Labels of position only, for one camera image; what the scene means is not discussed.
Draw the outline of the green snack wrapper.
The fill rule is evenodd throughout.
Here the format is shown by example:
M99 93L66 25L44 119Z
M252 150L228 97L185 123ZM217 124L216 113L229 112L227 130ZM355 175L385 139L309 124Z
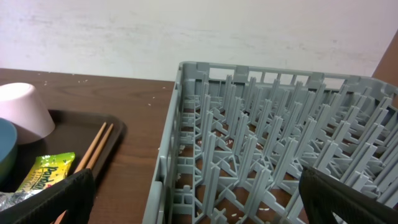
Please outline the green snack wrapper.
M36 157L34 165L16 192L44 190L53 186L67 177L74 159L74 152Z

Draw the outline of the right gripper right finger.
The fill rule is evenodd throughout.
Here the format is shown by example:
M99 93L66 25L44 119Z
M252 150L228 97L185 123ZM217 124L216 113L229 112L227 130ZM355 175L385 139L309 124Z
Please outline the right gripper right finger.
M397 210L389 208L312 167L303 169L299 193L310 224L395 224Z

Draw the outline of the dark blue plate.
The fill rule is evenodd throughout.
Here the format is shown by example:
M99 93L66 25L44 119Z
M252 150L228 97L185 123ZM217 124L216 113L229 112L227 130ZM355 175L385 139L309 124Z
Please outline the dark blue plate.
M10 174L17 156L17 130L8 120L1 118L1 184Z

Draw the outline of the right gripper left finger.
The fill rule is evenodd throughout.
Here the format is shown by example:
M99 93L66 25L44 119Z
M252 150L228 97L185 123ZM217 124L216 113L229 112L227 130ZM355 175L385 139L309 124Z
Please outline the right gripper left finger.
M95 180L83 169L1 212L1 223L88 223L95 199Z

